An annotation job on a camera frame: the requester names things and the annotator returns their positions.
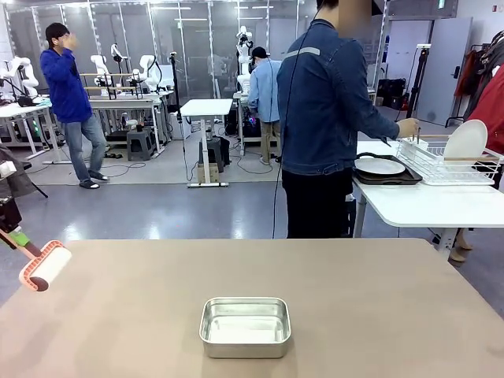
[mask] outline dish rack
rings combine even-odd
[[[422,139],[402,139],[397,158],[421,174],[427,185],[492,185],[504,157],[489,149],[479,157],[444,157],[448,137],[423,135]]]

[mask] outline stool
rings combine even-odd
[[[206,148],[208,150],[208,162],[217,163],[219,173],[224,171],[224,162],[221,157],[221,140],[215,136],[212,140],[206,141]],[[203,143],[199,141],[199,164],[203,164]]]
[[[128,161],[132,161],[133,158],[147,161],[150,160],[150,155],[154,153],[149,128],[144,128],[140,132],[136,130],[128,132],[126,143],[128,144]]]

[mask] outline beige table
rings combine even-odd
[[[83,241],[47,293],[0,308],[6,378],[502,376],[504,322],[425,241]],[[280,360],[203,355],[218,295],[287,302]]]

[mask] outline hand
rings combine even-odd
[[[418,133],[418,120],[415,118],[400,120],[397,124],[399,125],[398,138],[408,138]]]
[[[75,34],[69,34],[63,39],[63,47],[65,49],[69,49],[71,51],[74,51],[75,48],[77,47],[77,37]]]

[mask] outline black tray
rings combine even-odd
[[[375,175],[373,173],[362,172],[359,169],[354,168],[354,177],[366,185],[414,185],[415,183],[420,183],[424,179],[395,156],[375,155],[370,152],[365,152],[363,154],[359,154],[357,159],[362,158],[363,156],[392,160],[405,168],[405,171],[399,173],[398,175]]]

